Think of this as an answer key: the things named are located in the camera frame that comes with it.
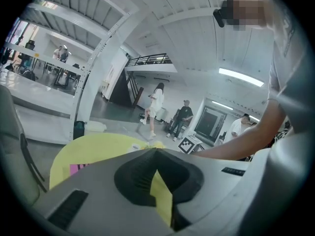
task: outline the man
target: man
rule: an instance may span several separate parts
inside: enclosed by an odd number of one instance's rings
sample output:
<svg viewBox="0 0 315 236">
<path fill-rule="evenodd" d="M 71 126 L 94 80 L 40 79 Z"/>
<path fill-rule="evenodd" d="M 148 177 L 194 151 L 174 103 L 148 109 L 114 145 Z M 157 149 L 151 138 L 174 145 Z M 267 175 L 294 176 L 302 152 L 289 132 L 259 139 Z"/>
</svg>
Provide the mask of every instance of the man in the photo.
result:
<svg viewBox="0 0 315 236">
<path fill-rule="evenodd" d="M 63 48 L 63 47 L 60 46 L 58 49 L 56 49 L 56 50 L 54 51 L 53 59 L 59 59 L 59 58 L 60 58 L 60 52 L 61 52 L 61 49 L 62 49 L 62 48 Z"/>
<path fill-rule="evenodd" d="M 244 132 L 247 131 L 247 130 L 249 130 L 250 128 L 255 127 L 256 125 L 257 125 L 257 122 L 253 122 L 250 127 L 246 128 L 246 129 L 244 130 Z"/>
<path fill-rule="evenodd" d="M 60 46 L 58 49 L 54 50 L 53 59 L 59 59 L 60 58 L 60 52 L 61 52 L 62 48 L 63 47 Z M 52 72 L 52 70 L 54 69 L 53 67 L 54 67 L 54 65 L 50 66 L 48 73 Z"/>
<path fill-rule="evenodd" d="M 69 53 L 68 53 L 68 49 L 65 48 L 63 51 L 63 54 L 61 54 L 59 61 L 66 63 L 67 59 L 68 59 Z"/>
<path fill-rule="evenodd" d="M 184 106 L 179 111 L 176 119 L 174 120 L 173 127 L 170 129 L 169 133 L 167 134 L 167 137 L 170 137 L 171 134 L 174 132 L 175 128 L 177 127 L 177 131 L 176 131 L 173 141 L 177 140 L 181 132 L 181 129 L 184 125 L 184 122 L 190 120 L 193 117 L 189 104 L 190 104 L 190 101 L 184 100 Z"/>
<path fill-rule="evenodd" d="M 238 137 L 240 134 L 242 134 L 244 129 L 246 128 L 246 124 L 250 121 L 250 116 L 248 114 L 244 114 L 242 118 L 239 118 L 235 121 L 233 121 L 230 129 L 226 133 L 225 139 L 223 143 L 227 143 L 231 141 L 232 139 Z"/>
<path fill-rule="evenodd" d="M 270 68 L 267 106 L 260 122 L 237 138 L 196 154 L 203 157 L 238 160 L 264 148 L 277 134 L 285 119 L 277 94 L 292 73 L 312 65 L 313 51 L 298 22 L 280 0 L 225 0 L 214 17 L 220 27 L 224 21 L 235 27 L 274 32 L 273 60 Z"/>
</svg>

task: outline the door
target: door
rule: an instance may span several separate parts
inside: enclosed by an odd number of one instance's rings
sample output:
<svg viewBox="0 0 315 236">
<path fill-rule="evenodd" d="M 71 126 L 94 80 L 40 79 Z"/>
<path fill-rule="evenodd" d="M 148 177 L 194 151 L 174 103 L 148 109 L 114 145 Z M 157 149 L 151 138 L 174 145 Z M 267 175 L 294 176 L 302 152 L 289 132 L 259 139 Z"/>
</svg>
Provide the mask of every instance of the door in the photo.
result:
<svg viewBox="0 0 315 236">
<path fill-rule="evenodd" d="M 199 124 L 196 128 L 196 132 L 197 133 L 201 133 L 203 135 L 205 135 L 206 137 L 210 136 L 210 133 L 217 121 L 217 116 L 212 115 L 210 113 L 207 112 L 207 110 L 205 110 L 205 112 L 203 112 L 203 115 L 199 121 Z"/>
</svg>

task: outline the pink paper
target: pink paper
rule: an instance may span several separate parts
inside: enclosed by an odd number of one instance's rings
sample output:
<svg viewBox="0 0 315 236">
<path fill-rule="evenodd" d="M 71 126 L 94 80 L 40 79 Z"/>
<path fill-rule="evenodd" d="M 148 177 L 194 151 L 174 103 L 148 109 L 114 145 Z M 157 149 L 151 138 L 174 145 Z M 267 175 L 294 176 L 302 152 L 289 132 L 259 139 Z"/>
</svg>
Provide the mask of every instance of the pink paper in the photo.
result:
<svg viewBox="0 0 315 236">
<path fill-rule="evenodd" d="M 77 173 L 79 170 L 83 169 L 84 167 L 88 166 L 88 164 L 70 164 L 70 176 Z"/>
</svg>

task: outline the black railing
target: black railing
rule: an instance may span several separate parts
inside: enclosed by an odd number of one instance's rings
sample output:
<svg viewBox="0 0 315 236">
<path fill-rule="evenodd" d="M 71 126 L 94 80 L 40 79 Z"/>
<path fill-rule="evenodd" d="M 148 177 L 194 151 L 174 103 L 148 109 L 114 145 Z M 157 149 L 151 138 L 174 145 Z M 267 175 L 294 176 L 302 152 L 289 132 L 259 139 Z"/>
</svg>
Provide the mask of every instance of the black railing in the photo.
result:
<svg viewBox="0 0 315 236">
<path fill-rule="evenodd" d="M 140 99 L 143 88 L 138 89 L 136 80 L 134 79 L 134 76 L 133 76 L 133 71 L 127 72 L 127 74 L 128 74 L 127 84 L 130 83 L 131 92 L 132 92 L 132 96 L 133 96 L 132 107 L 135 108 L 139 99 Z"/>
<path fill-rule="evenodd" d="M 129 60 L 126 66 L 151 65 L 151 64 L 172 64 L 172 61 L 169 59 L 166 53 L 161 53 L 161 54 L 155 54 L 155 55 L 149 55 L 149 56 L 131 59 Z"/>
</svg>

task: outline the dark doorway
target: dark doorway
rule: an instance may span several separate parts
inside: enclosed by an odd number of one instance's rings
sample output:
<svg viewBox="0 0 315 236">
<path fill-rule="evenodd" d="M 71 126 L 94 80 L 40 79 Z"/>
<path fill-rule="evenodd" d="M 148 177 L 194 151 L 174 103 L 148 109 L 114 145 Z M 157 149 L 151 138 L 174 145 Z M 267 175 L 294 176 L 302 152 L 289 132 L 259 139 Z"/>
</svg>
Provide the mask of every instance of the dark doorway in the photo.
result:
<svg viewBox="0 0 315 236">
<path fill-rule="evenodd" d="M 124 107 L 132 106 L 125 69 L 120 74 L 109 101 Z"/>
<path fill-rule="evenodd" d="M 217 118 L 218 118 L 217 116 L 204 111 L 202 117 L 200 118 L 199 124 L 196 127 L 196 132 L 201 133 L 206 137 L 209 137 L 217 121 Z"/>
</svg>

